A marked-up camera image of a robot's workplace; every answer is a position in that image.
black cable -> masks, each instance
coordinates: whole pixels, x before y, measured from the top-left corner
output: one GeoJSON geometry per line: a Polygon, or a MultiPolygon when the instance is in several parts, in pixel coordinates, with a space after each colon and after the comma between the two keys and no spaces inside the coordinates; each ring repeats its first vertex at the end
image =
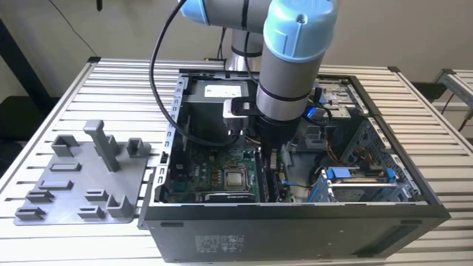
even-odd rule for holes
{"type": "Polygon", "coordinates": [[[459,132],[463,131],[465,125],[467,125],[468,120],[465,119],[464,122],[461,123],[461,126],[459,128],[459,132]]]}
{"type": "Polygon", "coordinates": [[[52,4],[52,6],[55,7],[55,9],[57,10],[59,14],[63,16],[63,18],[64,18],[65,22],[68,23],[68,25],[69,25],[69,27],[71,27],[73,33],[75,33],[75,34],[77,35],[77,37],[83,40],[83,43],[87,45],[87,47],[89,47],[89,50],[91,50],[91,52],[93,53],[93,55],[97,56],[96,51],[93,51],[92,47],[89,46],[89,44],[87,43],[87,41],[84,40],[84,38],[79,35],[79,33],[76,32],[76,30],[73,29],[73,26],[72,26],[69,20],[67,19],[65,15],[64,15],[63,12],[60,11],[60,9],[59,9],[59,7],[56,6],[56,4],[53,3],[53,1],[52,1],[52,0],[48,0],[48,1],[49,1],[49,3],[52,4]]]}
{"type": "Polygon", "coordinates": [[[221,60],[224,59],[223,45],[224,45],[225,33],[227,33],[227,28],[221,27],[220,44],[219,44],[219,50],[217,50],[217,59],[221,59],[221,60]]]}
{"type": "Polygon", "coordinates": [[[319,173],[320,171],[324,169],[323,166],[317,166],[317,165],[313,165],[311,170],[309,170],[309,178],[308,178],[308,181],[309,181],[309,184],[313,184],[317,180],[313,180],[313,177],[319,177],[319,173]]]}
{"type": "Polygon", "coordinates": [[[448,101],[447,101],[447,103],[445,103],[445,106],[444,106],[444,109],[443,109],[443,111],[441,111],[441,114],[444,114],[445,109],[447,109],[447,106],[449,105],[449,103],[451,103],[451,100],[452,100],[453,96],[456,96],[456,94],[455,94],[455,93],[452,93],[452,96],[451,96],[451,98],[448,99],[448,101]]]}
{"type": "Polygon", "coordinates": [[[249,76],[249,78],[251,78],[251,80],[256,83],[256,84],[259,84],[259,81],[255,79],[255,77],[253,77],[253,73],[252,73],[252,70],[249,69],[249,63],[248,63],[248,53],[247,53],[247,51],[248,51],[248,39],[249,39],[249,32],[247,32],[247,36],[245,36],[245,67],[247,67],[247,70],[248,70],[248,76],[249,76]]]}
{"type": "Polygon", "coordinates": [[[175,7],[175,10],[172,11],[167,21],[165,21],[165,24],[163,26],[163,29],[161,29],[161,32],[160,32],[160,35],[157,37],[157,41],[156,41],[156,45],[155,45],[155,49],[153,49],[153,53],[152,53],[152,56],[151,56],[151,60],[149,60],[149,83],[151,83],[151,88],[152,88],[152,92],[153,92],[153,96],[155,96],[155,99],[156,99],[156,103],[160,107],[160,110],[165,116],[165,119],[168,120],[169,124],[176,128],[176,131],[179,132],[179,134],[181,134],[184,137],[187,137],[191,141],[193,141],[195,143],[200,144],[200,145],[204,145],[204,146],[213,146],[213,147],[224,147],[227,145],[231,145],[233,144],[237,139],[239,139],[239,136],[233,136],[233,138],[227,141],[227,142],[223,142],[223,143],[216,143],[216,142],[211,142],[211,141],[207,141],[207,140],[203,140],[200,138],[197,138],[196,136],[191,135],[188,132],[184,131],[184,129],[179,126],[179,124],[175,122],[175,120],[172,119],[165,107],[164,107],[164,104],[163,104],[163,101],[161,101],[161,98],[160,98],[160,95],[157,93],[157,89],[156,89],[156,83],[155,83],[155,63],[156,63],[156,57],[157,57],[157,52],[160,50],[160,47],[161,47],[161,42],[163,42],[163,39],[164,39],[164,35],[165,35],[165,32],[168,30],[168,27],[171,25],[171,22],[181,8],[181,6],[184,5],[184,3],[187,2],[187,0],[181,0],[176,7],[175,7]]]}
{"type": "Polygon", "coordinates": [[[315,125],[315,126],[319,126],[319,127],[325,127],[327,125],[324,124],[319,124],[316,121],[313,121],[305,114],[303,114],[303,118],[305,121],[309,122],[309,124],[315,125]]]}

light blue robot joint cap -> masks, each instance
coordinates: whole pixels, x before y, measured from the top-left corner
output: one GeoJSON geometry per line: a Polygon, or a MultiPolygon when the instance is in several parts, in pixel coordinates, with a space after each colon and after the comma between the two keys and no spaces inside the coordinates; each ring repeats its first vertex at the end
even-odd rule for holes
{"type": "Polygon", "coordinates": [[[209,25],[207,19],[204,0],[187,0],[187,2],[184,3],[180,9],[180,13],[187,19],[200,24],[209,25]]]}
{"type": "Polygon", "coordinates": [[[315,60],[332,43],[336,17],[332,0],[273,0],[263,30],[268,49],[288,62],[315,60]]]}

label sticker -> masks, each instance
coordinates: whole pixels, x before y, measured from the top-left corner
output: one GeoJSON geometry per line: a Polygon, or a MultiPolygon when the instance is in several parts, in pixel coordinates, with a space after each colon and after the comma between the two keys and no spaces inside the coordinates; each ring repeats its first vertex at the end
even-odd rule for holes
{"type": "Polygon", "coordinates": [[[241,97],[241,87],[231,85],[207,85],[204,97],[235,98],[241,97]]]}
{"type": "Polygon", "coordinates": [[[245,235],[195,236],[199,253],[241,253],[245,235]]]}

white wall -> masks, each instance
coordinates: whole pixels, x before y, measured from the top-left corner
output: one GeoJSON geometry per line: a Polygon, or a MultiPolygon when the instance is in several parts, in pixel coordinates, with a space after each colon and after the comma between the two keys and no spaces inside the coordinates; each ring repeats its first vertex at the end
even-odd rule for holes
{"type": "MultiPolygon", "coordinates": [[[[176,0],[112,0],[97,12],[96,0],[53,1],[100,56],[143,59],[176,4],[176,0]]],[[[473,69],[472,10],[472,0],[344,0],[324,63],[396,65],[419,81],[432,81],[445,67],[473,69]]],[[[91,56],[85,45],[47,0],[0,0],[0,17],[45,87],[60,95],[91,56]]],[[[179,16],[159,57],[213,57],[219,38],[217,27],[179,16]]]]}

motherboard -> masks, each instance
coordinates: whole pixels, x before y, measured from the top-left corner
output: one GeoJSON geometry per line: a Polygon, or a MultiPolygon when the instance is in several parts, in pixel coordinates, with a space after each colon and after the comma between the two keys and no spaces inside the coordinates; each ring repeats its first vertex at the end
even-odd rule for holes
{"type": "Polygon", "coordinates": [[[187,175],[173,178],[171,202],[260,202],[252,150],[192,151],[187,175]]]}

